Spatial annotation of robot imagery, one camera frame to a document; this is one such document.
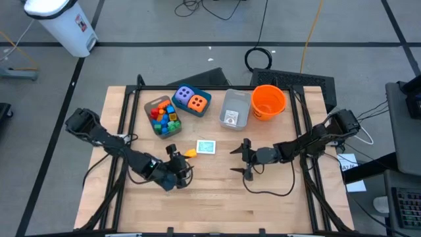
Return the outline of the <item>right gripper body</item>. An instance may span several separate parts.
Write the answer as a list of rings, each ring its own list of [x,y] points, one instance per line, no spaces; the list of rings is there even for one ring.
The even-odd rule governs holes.
[[[253,168],[259,165],[257,159],[257,152],[251,149],[251,141],[248,138],[243,139],[242,146],[242,160],[246,163],[246,167],[242,171],[243,177],[247,181],[253,181]]]

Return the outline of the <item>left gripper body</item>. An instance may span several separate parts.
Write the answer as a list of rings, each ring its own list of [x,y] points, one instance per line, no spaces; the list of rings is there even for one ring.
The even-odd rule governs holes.
[[[168,145],[166,147],[166,152],[170,158],[170,160],[166,162],[166,168],[175,175],[176,187],[186,188],[193,180],[193,166],[187,162],[189,157],[184,156],[177,151],[175,144]]]

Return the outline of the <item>white card pack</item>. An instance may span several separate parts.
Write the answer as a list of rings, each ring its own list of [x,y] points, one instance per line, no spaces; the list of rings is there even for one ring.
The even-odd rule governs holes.
[[[239,113],[237,111],[226,110],[224,115],[224,123],[236,126]]]

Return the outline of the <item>orange foam die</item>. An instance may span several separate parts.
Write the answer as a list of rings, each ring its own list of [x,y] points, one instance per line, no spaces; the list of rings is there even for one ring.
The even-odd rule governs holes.
[[[187,105],[188,109],[191,109],[197,113],[202,113],[205,110],[205,107],[207,106],[207,99],[205,99],[201,95],[194,95]]]

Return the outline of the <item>purple foam die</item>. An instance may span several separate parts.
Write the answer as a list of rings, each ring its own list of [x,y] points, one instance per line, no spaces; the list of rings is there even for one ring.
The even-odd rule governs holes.
[[[175,93],[175,99],[181,105],[187,106],[194,95],[195,93],[190,87],[182,86]]]

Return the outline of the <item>teal plastic bin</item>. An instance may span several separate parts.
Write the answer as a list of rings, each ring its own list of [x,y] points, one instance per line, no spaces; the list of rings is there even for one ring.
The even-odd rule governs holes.
[[[172,96],[173,104],[196,117],[203,117],[211,104],[211,94],[189,84],[180,84]]]

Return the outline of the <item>smoky transparent plastic bin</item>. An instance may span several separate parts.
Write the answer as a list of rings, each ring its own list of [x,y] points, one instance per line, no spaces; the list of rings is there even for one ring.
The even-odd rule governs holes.
[[[168,134],[162,134],[162,132],[161,131],[156,131],[156,130],[154,130],[154,125],[155,124],[160,124],[161,123],[161,119],[162,119],[162,116],[164,115],[164,114],[168,114],[167,113],[167,111],[166,110],[162,110],[162,109],[160,109],[160,111],[159,111],[159,113],[160,113],[160,115],[158,116],[158,118],[157,118],[157,120],[153,120],[152,118],[151,118],[151,109],[153,109],[153,108],[158,108],[158,104],[159,103],[161,103],[161,102],[163,102],[163,101],[165,101],[165,100],[170,100],[170,98],[167,96],[167,95],[164,95],[164,96],[161,96],[161,97],[159,97],[159,98],[157,98],[157,99],[155,99],[155,100],[152,100],[152,101],[150,101],[150,102],[148,102],[148,103],[146,103],[145,105],[144,105],[144,110],[145,110],[145,112],[146,112],[146,114],[147,114],[147,117],[148,117],[148,119],[149,119],[149,122],[150,122],[150,124],[151,124],[151,127],[152,127],[152,129],[153,129],[153,132],[160,138],[160,139],[166,139],[166,138],[169,138],[169,137],[171,137],[171,136],[173,136],[173,135],[175,135],[175,134],[177,134],[177,133],[179,133],[179,132],[181,132],[182,131],[182,122],[181,122],[181,120],[180,120],[180,118],[179,118],[179,116],[178,116],[178,114],[177,114],[177,112],[176,112],[176,110],[175,110],[175,106],[172,104],[172,102],[171,102],[171,100],[170,100],[170,102],[171,102],[171,106],[173,106],[173,108],[174,108],[174,110],[175,110],[175,113],[177,114],[177,117],[178,117],[178,119],[177,120],[179,120],[180,122],[181,122],[181,127],[179,128],[179,129],[177,129],[177,130],[175,130],[175,131],[173,131],[173,132],[170,132],[169,131],[169,133]]]

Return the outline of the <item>dark flat panel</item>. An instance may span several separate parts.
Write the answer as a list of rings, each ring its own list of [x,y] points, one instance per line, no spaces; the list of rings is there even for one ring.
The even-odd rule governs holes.
[[[169,86],[179,86],[189,84],[191,86],[229,86],[230,83],[225,77],[222,68],[214,68],[200,74],[196,74],[182,80],[169,83]]]

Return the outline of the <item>white paper sheet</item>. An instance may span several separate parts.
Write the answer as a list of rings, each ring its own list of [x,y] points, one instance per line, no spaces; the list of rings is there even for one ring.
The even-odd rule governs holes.
[[[349,170],[359,165],[353,153],[337,154],[337,158],[340,162],[342,171]]]
[[[352,182],[350,184],[346,184],[346,189],[348,192],[365,192],[366,191],[366,185],[363,180],[359,180],[356,182]]]

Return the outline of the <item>black perforated panel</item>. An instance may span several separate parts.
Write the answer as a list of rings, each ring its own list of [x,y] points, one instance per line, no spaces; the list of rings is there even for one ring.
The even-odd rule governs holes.
[[[284,88],[290,86],[319,86],[322,90],[326,111],[330,113],[337,106],[333,77],[256,68],[251,77],[250,85],[272,84],[275,81]]]

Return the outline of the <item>white computer mouse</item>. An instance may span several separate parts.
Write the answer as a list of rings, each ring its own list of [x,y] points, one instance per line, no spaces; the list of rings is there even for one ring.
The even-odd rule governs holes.
[[[389,214],[389,201],[387,196],[375,197],[372,204],[377,212]]]

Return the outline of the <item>dark desk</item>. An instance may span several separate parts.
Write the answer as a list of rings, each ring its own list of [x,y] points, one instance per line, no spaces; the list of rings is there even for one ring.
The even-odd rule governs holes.
[[[391,189],[395,188],[410,188],[410,189],[421,189],[421,176],[405,174],[395,171],[385,171],[385,190],[386,196],[389,201],[389,224],[394,230],[393,236],[398,237],[421,237],[421,230],[405,229],[399,226],[398,220],[395,216],[395,208],[393,204],[393,198]]]

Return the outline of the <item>grey desk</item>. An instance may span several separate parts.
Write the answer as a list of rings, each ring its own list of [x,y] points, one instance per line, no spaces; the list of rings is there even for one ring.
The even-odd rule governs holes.
[[[387,83],[385,92],[398,169],[421,176],[421,120],[410,117],[407,97],[397,83]]]

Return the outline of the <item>black keyboard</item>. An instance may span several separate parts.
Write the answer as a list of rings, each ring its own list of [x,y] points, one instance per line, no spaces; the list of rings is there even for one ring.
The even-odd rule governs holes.
[[[399,226],[421,230],[421,189],[393,187],[391,193]]]

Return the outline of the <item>white trash can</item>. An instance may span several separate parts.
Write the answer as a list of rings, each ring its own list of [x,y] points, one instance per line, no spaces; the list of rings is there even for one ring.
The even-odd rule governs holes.
[[[26,0],[24,12],[74,57],[89,56],[98,41],[78,0]]]

